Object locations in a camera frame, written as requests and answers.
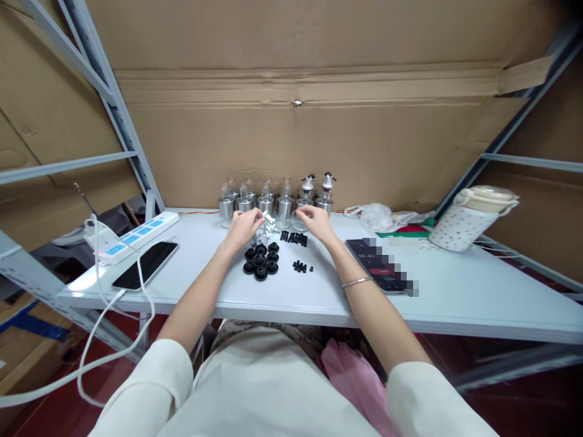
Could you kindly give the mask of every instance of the beige pants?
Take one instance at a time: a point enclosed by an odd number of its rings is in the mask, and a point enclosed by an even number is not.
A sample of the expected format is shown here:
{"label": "beige pants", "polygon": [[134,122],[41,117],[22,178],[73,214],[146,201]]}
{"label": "beige pants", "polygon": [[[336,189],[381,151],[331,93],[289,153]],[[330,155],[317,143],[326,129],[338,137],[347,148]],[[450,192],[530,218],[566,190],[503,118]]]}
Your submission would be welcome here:
{"label": "beige pants", "polygon": [[211,353],[229,338],[254,327],[274,328],[284,333],[291,341],[300,346],[306,355],[314,361],[322,353],[322,329],[311,325],[290,325],[270,322],[249,322],[247,320],[225,319],[211,346]]}

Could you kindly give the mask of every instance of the table top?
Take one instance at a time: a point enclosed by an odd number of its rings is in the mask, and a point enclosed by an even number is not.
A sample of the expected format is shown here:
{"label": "table top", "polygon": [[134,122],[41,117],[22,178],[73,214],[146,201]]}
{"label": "table top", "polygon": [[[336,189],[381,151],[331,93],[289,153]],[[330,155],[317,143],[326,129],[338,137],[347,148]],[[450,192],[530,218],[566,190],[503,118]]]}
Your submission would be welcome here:
{"label": "table top", "polygon": [[[169,211],[213,211],[169,208]],[[355,218],[332,214],[341,240],[376,235]],[[169,314],[206,266],[226,229],[218,214],[187,214],[157,240],[170,238],[180,247],[148,285],[156,311]],[[263,282],[243,273],[243,251],[235,256],[217,300],[214,317],[269,322],[355,327],[348,302],[325,247],[311,234],[307,247],[279,241],[279,271]],[[583,344],[583,307],[537,280],[473,247],[465,252],[419,249],[417,239],[381,239],[383,254],[393,256],[407,279],[418,282],[419,296],[389,296],[415,332],[537,340]],[[100,283],[111,300],[111,283],[132,263],[130,256],[117,266],[100,266]],[[300,260],[314,272],[298,273]],[[77,308],[103,308],[91,268],[58,295]],[[140,293],[127,293],[118,307],[147,311]]]}

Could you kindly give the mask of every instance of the black smartphone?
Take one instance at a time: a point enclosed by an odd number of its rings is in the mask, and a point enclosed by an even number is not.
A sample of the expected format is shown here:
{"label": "black smartphone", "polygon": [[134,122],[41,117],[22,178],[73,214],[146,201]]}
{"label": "black smartphone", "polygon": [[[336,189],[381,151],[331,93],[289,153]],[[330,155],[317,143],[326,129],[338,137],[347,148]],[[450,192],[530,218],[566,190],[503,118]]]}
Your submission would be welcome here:
{"label": "black smartphone", "polygon": [[346,246],[352,252],[354,258],[369,272],[379,288],[387,294],[405,293],[401,283],[395,278],[389,265],[383,263],[380,249],[370,246],[365,240],[346,240]]}
{"label": "black smartphone", "polygon": [[[172,242],[160,242],[150,247],[140,258],[141,274],[144,284],[148,283],[168,262],[168,259],[178,250],[178,244]],[[141,289],[138,262],[136,261],[112,284],[113,288],[125,288],[128,291]]]}

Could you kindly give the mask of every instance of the thermos handle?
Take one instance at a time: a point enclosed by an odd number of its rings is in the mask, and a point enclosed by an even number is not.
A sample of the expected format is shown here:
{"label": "thermos handle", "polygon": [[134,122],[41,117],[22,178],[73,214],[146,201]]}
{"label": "thermos handle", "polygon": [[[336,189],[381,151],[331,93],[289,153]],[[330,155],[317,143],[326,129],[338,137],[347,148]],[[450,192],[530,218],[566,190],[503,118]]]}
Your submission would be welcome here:
{"label": "thermos handle", "polygon": [[458,194],[456,194],[454,197],[454,203],[459,206],[465,205],[469,200],[468,191],[469,190],[467,188],[464,188]]}
{"label": "thermos handle", "polygon": [[508,205],[506,208],[501,210],[500,213],[498,214],[498,217],[503,217],[504,215],[507,215],[507,213],[509,213],[510,210],[513,209],[519,203],[520,202],[518,200],[514,201],[514,203],[512,203],[511,205]]}

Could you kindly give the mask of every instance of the silver bracelet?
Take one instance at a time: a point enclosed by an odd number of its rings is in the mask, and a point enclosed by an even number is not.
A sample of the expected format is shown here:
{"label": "silver bracelet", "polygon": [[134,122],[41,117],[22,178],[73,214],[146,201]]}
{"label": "silver bracelet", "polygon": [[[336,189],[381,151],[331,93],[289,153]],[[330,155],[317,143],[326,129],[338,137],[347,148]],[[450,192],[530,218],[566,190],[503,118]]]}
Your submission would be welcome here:
{"label": "silver bracelet", "polygon": [[351,285],[354,285],[354,284],[357,284],[357,283],[366,282],[368,280],[372,280],[372,278],[370,276],[367,276],[366,278],[356,279],[356,281],[352,281],[352,282],[349,282],[349,283],[342,284],[342,288],[346,288],[348,286],[351,286]]}

